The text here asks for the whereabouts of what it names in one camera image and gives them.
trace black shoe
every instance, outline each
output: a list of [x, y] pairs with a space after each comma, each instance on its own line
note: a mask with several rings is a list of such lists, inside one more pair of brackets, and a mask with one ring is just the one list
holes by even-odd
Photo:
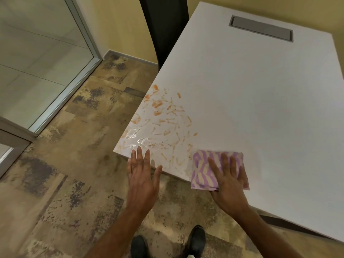
[[202, 226], [196, 225], [189, 235], [187, 243], [183, 251], [183, 258], [193, 255], [195, 258], [202, 256], [205, 247], [205, 232]]
[[137, 235], [132, 239], [130, 254], [132, 258], [149, 258], [148, 244], [142, 235]]

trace yellow wall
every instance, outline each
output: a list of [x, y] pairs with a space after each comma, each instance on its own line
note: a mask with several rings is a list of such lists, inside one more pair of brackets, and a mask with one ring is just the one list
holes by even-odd
[[[190, 16], [199, 1], [330, 32], [344, 69], [344, 0], [187, 0]], [[157, 62], [139, 0], [93, 0], [93, 6], [108, 49]]]

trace white table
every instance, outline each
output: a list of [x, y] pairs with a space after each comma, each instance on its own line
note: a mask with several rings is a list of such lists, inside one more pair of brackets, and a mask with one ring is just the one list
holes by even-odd
[[[232, 15], [294, 42], [229, 27]], [[190, 181], [195, 149], [239, 151], [248, 202], [344, 242], [344, 82], [332, 35], [200, 3], [114, 151]]]

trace black chair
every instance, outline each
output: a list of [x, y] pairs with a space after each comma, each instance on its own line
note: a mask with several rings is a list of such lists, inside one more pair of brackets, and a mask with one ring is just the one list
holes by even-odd
[[189, 21], [187, 0], [140, 0], [161, 69]]

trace patterned carpet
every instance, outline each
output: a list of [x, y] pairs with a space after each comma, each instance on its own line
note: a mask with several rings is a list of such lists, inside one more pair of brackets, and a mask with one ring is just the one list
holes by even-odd
[[[113, 223], [128, 188], [127, 161], [113, 148], [156, 75], [156, 65], [108, 56], [12, 165], [0, 180], [1, 257], [82, 257]], [[208, 192], [162, 175], [138, 230], [152, 255], [177, 257], [196, 224], [207, 232], [204, 257], [261, 257]], [[275, 230], [305, 257], [344, 253], [335, 241]]]

